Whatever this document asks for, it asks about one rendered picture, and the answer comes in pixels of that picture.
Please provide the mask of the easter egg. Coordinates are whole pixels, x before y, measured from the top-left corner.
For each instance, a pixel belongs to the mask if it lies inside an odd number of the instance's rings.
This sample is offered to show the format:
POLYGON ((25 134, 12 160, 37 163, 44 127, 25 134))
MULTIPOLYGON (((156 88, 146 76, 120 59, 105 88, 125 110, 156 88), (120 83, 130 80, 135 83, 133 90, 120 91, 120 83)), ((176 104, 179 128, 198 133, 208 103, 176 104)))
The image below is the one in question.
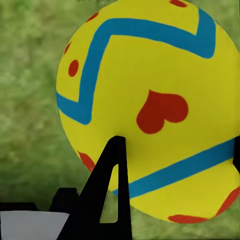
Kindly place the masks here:
MULTIPOLYGON (((117 0, 92 15, 59 63, 63 130, 92 173, 125 138, 129 202, 180 224, 210 220, 240 194, 240 54, 184 0, 117 0)), ((119 164, 108 190, 118 197, 119 164)))

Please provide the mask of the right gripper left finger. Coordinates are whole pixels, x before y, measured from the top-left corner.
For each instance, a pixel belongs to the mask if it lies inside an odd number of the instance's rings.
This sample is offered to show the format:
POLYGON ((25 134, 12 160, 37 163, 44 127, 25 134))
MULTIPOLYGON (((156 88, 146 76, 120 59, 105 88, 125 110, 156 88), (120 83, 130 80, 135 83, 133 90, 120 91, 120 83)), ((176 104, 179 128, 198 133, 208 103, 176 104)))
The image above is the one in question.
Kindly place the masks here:
POLYGON ((126 139, 107 142, 57 240, 133 240, 126 139), (100 223, 112 174, 118 164, 118 220, 100 223))

